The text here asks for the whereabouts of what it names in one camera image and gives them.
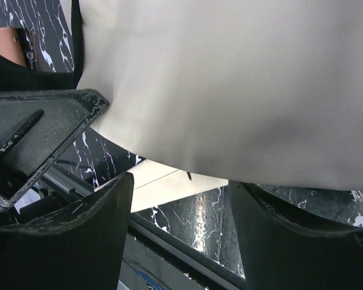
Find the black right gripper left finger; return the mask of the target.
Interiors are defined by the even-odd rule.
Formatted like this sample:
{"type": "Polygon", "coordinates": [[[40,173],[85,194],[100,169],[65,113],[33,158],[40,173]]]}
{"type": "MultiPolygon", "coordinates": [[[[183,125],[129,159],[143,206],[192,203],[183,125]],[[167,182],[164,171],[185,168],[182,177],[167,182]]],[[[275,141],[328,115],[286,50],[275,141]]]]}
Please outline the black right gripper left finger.
{"type": "Polygon", "coordinates": [[[134,177],[26,224],[0,227],[0,289],[116,289],[134,177]]]}

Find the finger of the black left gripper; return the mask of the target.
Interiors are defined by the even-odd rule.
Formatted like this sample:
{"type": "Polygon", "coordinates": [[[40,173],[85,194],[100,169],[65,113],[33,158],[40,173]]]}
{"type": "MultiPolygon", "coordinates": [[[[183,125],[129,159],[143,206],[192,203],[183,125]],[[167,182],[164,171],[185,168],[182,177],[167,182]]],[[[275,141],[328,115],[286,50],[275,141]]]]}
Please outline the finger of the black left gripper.
{"type": "Polygon", "coordinates": [[[45,91],[75,89],[82,70],[34,71],[0,55],[0,91],[45,91]]]}
{"type": "Polygon", "coordinates": [[[109,103],[93,89],[0,92],[0,208],[10,208],[109,103]]]}

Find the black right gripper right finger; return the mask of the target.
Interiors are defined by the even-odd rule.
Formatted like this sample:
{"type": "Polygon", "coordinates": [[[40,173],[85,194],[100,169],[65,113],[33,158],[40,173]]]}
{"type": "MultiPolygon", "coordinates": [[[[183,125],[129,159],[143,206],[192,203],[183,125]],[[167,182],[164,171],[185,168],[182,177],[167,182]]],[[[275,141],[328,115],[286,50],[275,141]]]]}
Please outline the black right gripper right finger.
{"type": "Polygon", "coordinates": [[[363,289],[363,228],[229,182],[247,289],[363,289]]]}

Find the cream canvas backpack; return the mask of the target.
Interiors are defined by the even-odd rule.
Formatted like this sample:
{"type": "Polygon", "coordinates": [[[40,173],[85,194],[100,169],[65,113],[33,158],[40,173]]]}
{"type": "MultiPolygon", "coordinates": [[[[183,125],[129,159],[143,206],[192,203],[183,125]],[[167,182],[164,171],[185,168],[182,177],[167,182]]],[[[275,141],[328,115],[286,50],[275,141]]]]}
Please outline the cream canvas backpack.
{"type": "Polygon", "coordinates": [[[363,190],[363,1],[80,1],[132,211],[242,181],[363,190]]]}

